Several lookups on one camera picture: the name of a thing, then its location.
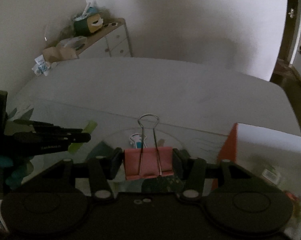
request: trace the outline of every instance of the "white drawer unit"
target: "white drawer unit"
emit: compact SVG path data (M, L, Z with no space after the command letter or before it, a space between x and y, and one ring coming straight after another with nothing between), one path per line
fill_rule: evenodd
M110 51L112 57L124 57L129 53L129 46L127 39L119 43L115 48Z
M101 38L89 46L78 56L79 58L110 57L105 38Z
M125 25L122 25L121 27L118 27L117 29L106 35L108 48L112 50L126 38L127 36Z
M87 43L76 54L79 58L94 57L131 57L125 20L114 20L117 26L103 27L95 34L87 37Z

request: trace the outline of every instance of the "clutter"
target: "clutter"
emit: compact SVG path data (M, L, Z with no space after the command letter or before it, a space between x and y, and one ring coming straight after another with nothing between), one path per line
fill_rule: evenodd
M132 134L129 139L131 140L130 144L133 145L134 149L140 149L141 148L141 134L140 133L135 133ZM144 148L147 148L146 143L146 136L144 138Z
M70 59L77 59L76 51L72 48L56 48L50 47L43 50L43 56L46 61L49 63L63 61L63 60L70 60Z
M74 19L74 29L77 35L89 36L102 28L103 22L99 14L86 13Z
M72 49L78 50L81 47L83 47L86 44L86 42L87 42L86 37L78 36L78 37L62 40L56 45L56 47L57 48L60 48L60 47L72 48Z
M89 13L89 15L94 15L94 14L98 14L99 11L96 7L89 7L88 10L87 10L87 13Z
M284 233L293 240L301 239L301 137L237 123L217 158L217 162L229 161L276 186L291 199L294 212Z
M87 10L88 10L90 4L91 4L90 2L87 3L87 5L86 5L86 7L85 7L85 9L84 9L84 11L83 11L83 13L82 13L82 16L84 16L84 15L87 13Z
M35 58L36 65L32 68L34 73L39 76L44 74L47 76L49 74L50 64L44 60L44 56L40 55L39 57Z

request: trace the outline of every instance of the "white wall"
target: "white wall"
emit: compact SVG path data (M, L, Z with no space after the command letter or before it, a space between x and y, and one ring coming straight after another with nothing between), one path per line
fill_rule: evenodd
M275 66L287 6L287 0L96 2L126 19L135 57L211 64L265 80Z
M44 26L83 10L85 0L0 0L0 90L13 95L34 76Z

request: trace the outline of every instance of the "binder clip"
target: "binder clip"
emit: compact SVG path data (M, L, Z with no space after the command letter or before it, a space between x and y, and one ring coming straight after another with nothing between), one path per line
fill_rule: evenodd
M141 119L145 116L156 118L156 123L153 126L153 135L155 140L155 148L144 147L144 126ZM160 119L154 114L144 114L138 119L138 124L141 127L141 148L128 149L124 151L124 166L125 176L127 180L135 179L151 179L158 176L173 175L173 148L158 147L155 128Z

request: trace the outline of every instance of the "drawer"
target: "drawer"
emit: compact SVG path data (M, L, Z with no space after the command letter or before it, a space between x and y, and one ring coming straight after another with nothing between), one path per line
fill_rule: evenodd
M109 49L105 38L96 41L78 56L79 58L109 57Z
M126 30L125 25L115 29L111 33L106 35L106 40L108 43L108 48L112 50L115 48L119 43L121 43L124 39L126 39Z
M124 57L129 53L128 41L125 39L110 51L112 57Z

